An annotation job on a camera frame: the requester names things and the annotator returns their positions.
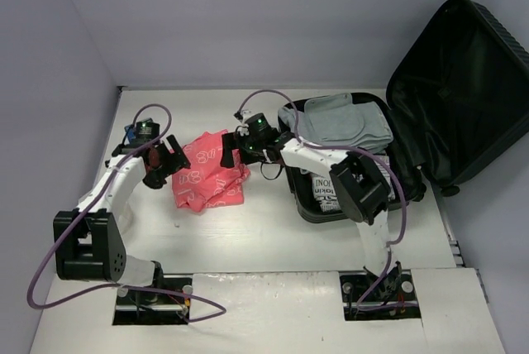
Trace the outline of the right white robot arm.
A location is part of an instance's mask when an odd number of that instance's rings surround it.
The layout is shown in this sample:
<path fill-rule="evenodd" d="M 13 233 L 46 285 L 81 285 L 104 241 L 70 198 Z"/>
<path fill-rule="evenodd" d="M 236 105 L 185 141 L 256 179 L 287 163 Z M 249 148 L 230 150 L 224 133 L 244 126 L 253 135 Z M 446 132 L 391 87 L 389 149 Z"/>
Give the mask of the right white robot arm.
<path fill-rule="evenodd" d="M 280 132 L 262 113 L 241 119 L 233 132 L 222 135 L 220 165 L 276 164 L 306 170 L 331 181 L 341 211 L 357 223 L 365 253 L 365 286 L 376 298 L 392 292 L 396 281 L 388 229 L 390 184 L 379 170 L 381 163 L 366 151 L 325 147 L 303 140 L 293 132 Z"/>

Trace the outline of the grey garment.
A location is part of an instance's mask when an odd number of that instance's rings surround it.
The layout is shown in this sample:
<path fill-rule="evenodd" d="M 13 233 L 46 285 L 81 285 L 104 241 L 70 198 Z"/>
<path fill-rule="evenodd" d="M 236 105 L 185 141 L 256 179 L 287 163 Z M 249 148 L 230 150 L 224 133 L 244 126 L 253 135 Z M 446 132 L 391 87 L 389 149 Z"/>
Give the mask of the grey garment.
<path fill-rule="evenodd" d="M 323 146 L 353 146 L 379 153 L 393 142 L 379 105 L 357 103 L 350 93 L 308 99 L 297 110 L 278 110 L 279 119 L 296 127 L 301 138 Z"/>

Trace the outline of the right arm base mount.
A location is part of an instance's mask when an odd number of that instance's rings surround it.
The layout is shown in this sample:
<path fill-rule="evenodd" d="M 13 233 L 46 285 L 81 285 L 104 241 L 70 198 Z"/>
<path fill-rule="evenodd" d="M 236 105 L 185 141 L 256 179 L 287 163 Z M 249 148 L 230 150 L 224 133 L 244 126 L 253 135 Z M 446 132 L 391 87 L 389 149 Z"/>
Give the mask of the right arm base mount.
<path fill-rule="evenodd" d="M 422 317 L 410 270 L 405 270 L 400 275 L 393 270 L 390 276 L 360 303 L 360 309 L 357 309 L 360 296 L 375 280 L 376 276 L 367 274 L 339 274 L 344 320 L 389 321 Z"/>

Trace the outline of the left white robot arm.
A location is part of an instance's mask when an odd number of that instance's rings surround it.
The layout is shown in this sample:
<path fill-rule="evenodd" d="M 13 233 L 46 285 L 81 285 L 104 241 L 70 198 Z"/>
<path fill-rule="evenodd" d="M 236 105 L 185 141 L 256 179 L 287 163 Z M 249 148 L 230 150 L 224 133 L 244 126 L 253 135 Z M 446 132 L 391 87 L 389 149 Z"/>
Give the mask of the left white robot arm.
<path fill-rule="evenodd" d="M 117 145 L 92 191 L 76 208 L 55 216 L 55 265 L 62 280 L 135 286 L 140 299 L 155 304 L 165 293 L 161 266 L 127 255 L 118 223 L 137 185 L 162 189 L 191 163 L 175 136 L 160 135 L 159 124 L 138 122 L 132 131 L 133 140 Z"/>

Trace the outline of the black white newspaper-print garment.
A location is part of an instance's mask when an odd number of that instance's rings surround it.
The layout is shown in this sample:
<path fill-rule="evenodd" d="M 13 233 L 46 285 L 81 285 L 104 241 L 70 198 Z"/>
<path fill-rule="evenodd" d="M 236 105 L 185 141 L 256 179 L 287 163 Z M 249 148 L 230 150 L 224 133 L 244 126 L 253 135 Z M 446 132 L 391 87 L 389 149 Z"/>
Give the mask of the black white newspaper-print garment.
<path fill-rule="evenodd" d="M 387 166 L 390 166 L 389 156 L 386 154 L 377 155 Z M 389 200 L 395 199 L 395 193 L 393 185 L 389 176 L 388 171 L 386 171 L 382 166 L 376 164 L 379 168 L 383 177 L 387 180 L 387 183 L 390 187 L 390 194 L 388 196 Z M 306 173 L 307 177 L 310 176 L 312 181 L 312 195 L 317 201 L 320 209 L 324 213 L 330 213 L 334 211 L 340 211 L 340 205 L 336 196 L 336 192 L 332 185 L 331 179 L 329 177 L 323 177 L 313 173 Z"/>

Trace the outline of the pink patterned garment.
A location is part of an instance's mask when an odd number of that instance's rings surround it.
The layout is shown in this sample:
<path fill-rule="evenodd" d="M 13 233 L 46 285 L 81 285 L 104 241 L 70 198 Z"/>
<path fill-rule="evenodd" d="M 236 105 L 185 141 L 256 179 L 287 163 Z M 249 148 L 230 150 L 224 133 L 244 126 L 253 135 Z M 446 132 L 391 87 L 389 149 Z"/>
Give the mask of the pink patterned garment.
<path fill-rule="evenodd" d="M 233 153 L 235 166 L 224 168 L 222 159 L 222 135 L 204 132 L 183 147 L 191 163 L 190 169 L 182 169 L 172 176 L 172 191 L 177 208 L 187 208 L 200 213 L 208 208 L 219 208 L 244 203 L 243 183 L 250 170 L 241 163 L 238 151 Z"/>

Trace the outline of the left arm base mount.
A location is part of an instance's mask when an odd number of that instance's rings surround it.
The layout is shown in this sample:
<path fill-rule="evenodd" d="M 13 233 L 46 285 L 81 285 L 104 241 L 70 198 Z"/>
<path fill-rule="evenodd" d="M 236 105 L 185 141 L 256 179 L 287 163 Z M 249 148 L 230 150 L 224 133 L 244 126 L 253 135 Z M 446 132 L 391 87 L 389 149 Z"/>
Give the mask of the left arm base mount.
<path fill-rule="evenodd" d="M 191 300 L 175 295 L 119 289 L 113 326 L 187 325 Z"/>

